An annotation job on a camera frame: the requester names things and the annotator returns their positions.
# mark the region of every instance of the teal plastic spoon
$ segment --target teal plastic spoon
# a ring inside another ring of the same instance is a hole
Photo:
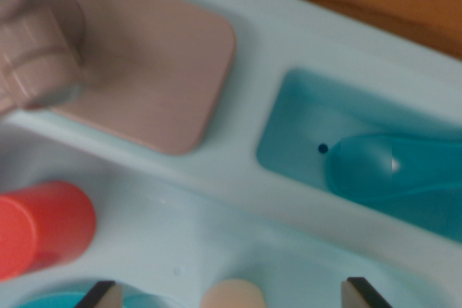
[[[328,186],[357,202],[462,187],[462,144],[393,136],[342,139],[327,159]]]

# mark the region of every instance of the dark hole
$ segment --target dark hole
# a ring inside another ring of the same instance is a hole
[[[318,147],[318,151],[321,154],[327,153],[328,150],[329,150],[329,147],[327,147],[327,144],[320,144],[319,147]]]

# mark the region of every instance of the peach round object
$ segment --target peach round object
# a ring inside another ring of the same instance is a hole
[[[261,290],[242,279],[222,281],[202,297],[200,308],[266,308]]]
[[[90,199],[70,183],[1,194],[0,281],[77,259],[95,230]]]

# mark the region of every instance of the red plastic cup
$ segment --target red plastic cup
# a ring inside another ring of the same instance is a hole
[[[70,183],[1,194],[0,281],[77,259],[95,230],[91,201]]]

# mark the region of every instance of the toy kitchen sink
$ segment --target toy kitchen sink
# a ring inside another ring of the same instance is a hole
[[[349,276],[366,276],[393,307],[462,307],[460,189],[356,203],[326,182],[342,138],[459,141],[462,64],[300,0],[184,1],[228,21],[237,50],[180,150],[164,146],[171,128],[155,143],[129,141],[116,117],[82,120],[84,107],[17,111],[0,124],[1,191],[65,180],[97,214],[83,256],[0,283],[0,307],[105,278],[175,307],[198,307],[226,278],[257,284],[268,307],[340,307]],[[220,76],[230,33],[211,56],[224,57]]]

